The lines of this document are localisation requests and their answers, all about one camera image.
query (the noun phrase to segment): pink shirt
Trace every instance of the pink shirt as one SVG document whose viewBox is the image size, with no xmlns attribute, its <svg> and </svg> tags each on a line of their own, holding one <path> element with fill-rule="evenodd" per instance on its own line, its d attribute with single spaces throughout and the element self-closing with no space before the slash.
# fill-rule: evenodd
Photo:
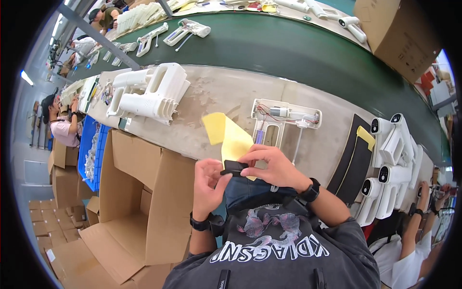
<svg viewBox="0 0 462 289">
<path fill-rule="evenodd" d="M 58 117 L 58 119 L 64 119 L 64 121 L 52 122 L 50 124 L 51 133 L 53 136 L 67 147 L 76 147 L 79 145 L 79 140 L 77 139 L 77 133 L 82 135 L 82 122 L 77 123 L 77 133 L 70 134 L 69 128 L 71 127 L 71 122 L 68 121 L 67 116 Z"/>
</svg>

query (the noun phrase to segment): white shirt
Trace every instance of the white shirt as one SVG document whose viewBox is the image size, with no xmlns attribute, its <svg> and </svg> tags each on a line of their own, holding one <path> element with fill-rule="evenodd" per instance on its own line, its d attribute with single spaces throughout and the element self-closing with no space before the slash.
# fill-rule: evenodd
<svg viewBox="0 0 462 289">
<path fill-rule="evenodd" d="M 402 260 L 401 237 L 393 235 L 391 241 L 387 243 L 387 238 L 382 238 L 369 246 L 369 250 L 374 255 L 380 271 L 380 281 L 392 289 L 406 289 L 417 283 L 422 261 L 427 259 L 432 250 L 432 233 L 428 232 L 422 240 L 415 244 L 415 250 Z"/>
<path fill-rule="evenodd" d="M 80 40 L 74 40 L 75 49 L 82 52 L 84 56 L 90 52 L 90 50 L 95 47 L 96 41 L 91 37 L 85 37 Z M 79 64 L 82 61 L 82 56 L 79 53 L 75 54 L 75 63 L 74 65 Z"/>
</svg>

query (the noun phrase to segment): fluorescent light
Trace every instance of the fluorescent light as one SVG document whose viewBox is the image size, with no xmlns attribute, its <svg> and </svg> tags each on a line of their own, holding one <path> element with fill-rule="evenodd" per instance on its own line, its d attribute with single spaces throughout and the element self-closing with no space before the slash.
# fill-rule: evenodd
<svg viewBox="0 0 462 289">
<path fill-rule="evenodd" d="M 55 37 L 56 35 L 56 30 L 58 30 L 58 25 L 59 25 L 59 22 L 61 21 L 61 18 L 62 18 L 62 14 L 60 13 L 58 16 L 58 20 L 56 21 L 55 28 L 53 29 L 53 33 L 51 33 L 51 36 L 53 37 Z"/>
<path fill-rule="evenodd" d="M 34 85 L 34 83 L 30 80 L 30 78 L 27 76 L 26 72 L 24 72 L 24 70 L 21 70 L 21 77 L 27 81 L 27 83 L 29 83 L 30 85 Z"/>
</svg>

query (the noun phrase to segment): gray t-shirt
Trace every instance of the gray t-shirt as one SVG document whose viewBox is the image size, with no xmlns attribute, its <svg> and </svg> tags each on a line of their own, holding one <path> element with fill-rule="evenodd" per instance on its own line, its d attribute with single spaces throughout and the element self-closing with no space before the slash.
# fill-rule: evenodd
<svg viewBox="0 0 462 289">
<path fill-rule="evenodd" d="M 239 211 L 226 221 L 224 245 L 190 255 L 163 288 L 215 289 L 223 269 L 231 271 L 226 289 L 380 288 L 377 263 L 353 218 L 323 230 L 311 223 L 317 221 L 280 204 Z"/>
</svg>

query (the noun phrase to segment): green conveyor belt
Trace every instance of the green conveyor belt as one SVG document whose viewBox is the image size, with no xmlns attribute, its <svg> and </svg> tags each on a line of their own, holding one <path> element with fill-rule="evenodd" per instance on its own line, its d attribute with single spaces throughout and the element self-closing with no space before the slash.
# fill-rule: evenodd
<svg viewBox="0 0 462 289">
<path fill-rule="evenodd" d="M 248 12 L 222 12 L 188 15 L 187 18 L 210 26 L 206 38 L 193 36 L 179 52 L 163 39 L 177 27 L 181 18 L 169 20 L 169 31 L 159 37 L 159 47 L 143 57 L 136 51 L 128 55 L 140 65 L 177 62 L 237 68 L 295 80 L 341 97 L 372 114 L 390 119 L 396 112 L 406 117 L 409 130 L 436 164 L 450 163 L 449 143 L 429 106 L 397 72 L 351 41 L 308 23 Z M 117 42 L 135 42 L 159 27 L 155 24 L 134 31 Z M 78 65 L 78 80 L 102 71 L 127 68 L 103 61 L 86 69 Z"/>
</svg>

